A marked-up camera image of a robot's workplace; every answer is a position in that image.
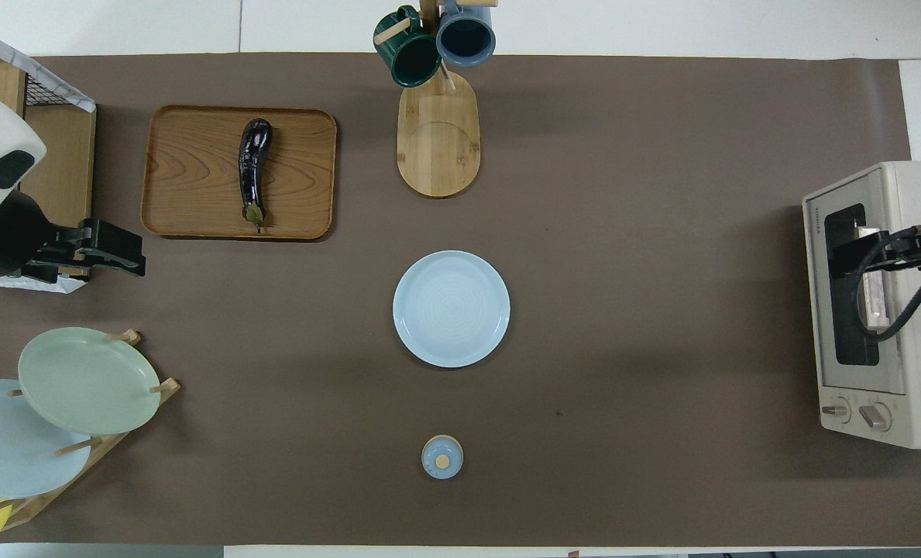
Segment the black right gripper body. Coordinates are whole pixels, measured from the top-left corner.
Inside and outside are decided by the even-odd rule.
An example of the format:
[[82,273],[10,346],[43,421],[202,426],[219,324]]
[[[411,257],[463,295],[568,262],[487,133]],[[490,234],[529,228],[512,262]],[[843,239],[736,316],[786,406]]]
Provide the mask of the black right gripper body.
[[871,252],[871,261],[864,269],[872,271],[921,270],[921,225],[904,229],[907,236],[872,229],[828,252],[829,270],[833,277],[854,274],[861,261]]

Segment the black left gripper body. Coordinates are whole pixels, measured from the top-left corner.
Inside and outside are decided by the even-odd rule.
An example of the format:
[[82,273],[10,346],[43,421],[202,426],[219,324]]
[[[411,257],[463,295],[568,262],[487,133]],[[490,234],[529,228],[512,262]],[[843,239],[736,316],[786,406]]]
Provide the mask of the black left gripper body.
[[95,268],[144,277],[142,237],[101,219],[84,219],[75,227],[53,225],[48,240],[26,263],[25,276],[53,284],[64,270]]

